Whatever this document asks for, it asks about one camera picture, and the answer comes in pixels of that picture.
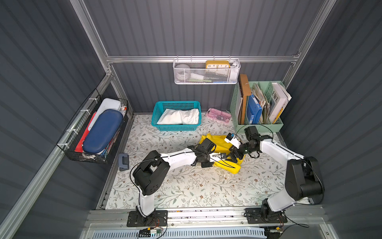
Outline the yellow garment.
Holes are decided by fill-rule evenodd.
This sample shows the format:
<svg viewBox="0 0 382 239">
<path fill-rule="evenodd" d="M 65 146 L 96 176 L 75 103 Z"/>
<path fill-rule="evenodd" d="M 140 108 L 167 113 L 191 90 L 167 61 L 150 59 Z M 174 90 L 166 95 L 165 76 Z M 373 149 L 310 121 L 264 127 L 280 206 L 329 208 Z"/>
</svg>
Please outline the yellow garment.
<svg viewBox="0 0 382 239">
<path fill-rule="evenodd" d="M 226 138 L 225 135 L 211 135 L 208 133 L 207 135 L 202 135 L 201 140 L 199 143 L 202 143 L 205 139 L 209 139 L 216 145 L 215 152 L 216 153 L 226 153 L 227 156 L 231 153 L 231 148 L 236 149 L 232 144 L 226 143 L 224 139 Z M 222 163 L 214 162 L 214 167 L 218 167 L 221 169 L 224 169 L 232 174 L 237 174 L 239 170 L 241 169 L 241 164 L 243 162 L 242 160 L 238 160 L 238 163 L 235 164 L 231 161 L 228 161 L 228 159 L 224 160 Z"/>
</svg>

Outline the white shorts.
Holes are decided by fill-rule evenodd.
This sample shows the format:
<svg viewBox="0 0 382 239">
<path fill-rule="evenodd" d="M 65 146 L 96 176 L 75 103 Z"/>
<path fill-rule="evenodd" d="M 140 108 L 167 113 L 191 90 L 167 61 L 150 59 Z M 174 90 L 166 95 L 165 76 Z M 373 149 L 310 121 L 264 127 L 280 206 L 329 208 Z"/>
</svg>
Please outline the white shorts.
<svg viewBox="0 0 382 239">
<path fill-rule="evenodd" d="M 198 124 L 199 116 L 199 109 L 191 109 L 187 111 L 166 109 L 160 116 L 157 124 Z"/>
</svg>

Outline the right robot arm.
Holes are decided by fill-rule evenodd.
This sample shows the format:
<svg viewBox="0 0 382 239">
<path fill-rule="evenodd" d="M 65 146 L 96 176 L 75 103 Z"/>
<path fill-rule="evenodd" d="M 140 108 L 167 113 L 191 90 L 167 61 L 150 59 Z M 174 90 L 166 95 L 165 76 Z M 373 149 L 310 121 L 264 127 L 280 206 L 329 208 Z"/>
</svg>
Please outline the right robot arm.
<svg viewBox="0 0 382 239">
<path fill-rule="evenodd" d="M 255 126 L 245 130 L 246 143 L 241 143 L 236 134 L 229 133 L 224 139 L 232 144 L 227 156 L 229 161 L 238 163 L 245 155 L 264 153 L 286 167 L 284 189 L 263 200 L 260 212 L 254 218 L 260 218 L 265 223 L 277 219 L 284 222 L 287 218 L 283 212 L 303 198 L 324 197 L 324 184 L 319 169 L 318 160 L 305 157 L 276 143 L 272 136 L 260 135 Z"/>
</svg>

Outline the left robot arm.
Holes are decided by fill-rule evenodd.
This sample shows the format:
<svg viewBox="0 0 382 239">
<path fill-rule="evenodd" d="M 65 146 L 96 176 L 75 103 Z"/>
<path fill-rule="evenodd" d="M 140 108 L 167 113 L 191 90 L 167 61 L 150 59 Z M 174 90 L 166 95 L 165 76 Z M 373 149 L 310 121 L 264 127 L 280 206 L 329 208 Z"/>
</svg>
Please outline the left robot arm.
<svg viewBox="0 0 382 239">
<path fill-rule="evenodd" d="M 197 145 L 173 153 L 151 151 L 130 173 L 131 182 L 139 191 L 137 211 L 142 217 L 149 217 L 155 211 L 154 194 L 161 187 L 167 174 L 183 166 L 213 166 L 219 154 L 216 144 L 205 139 Z"/>
</svg>

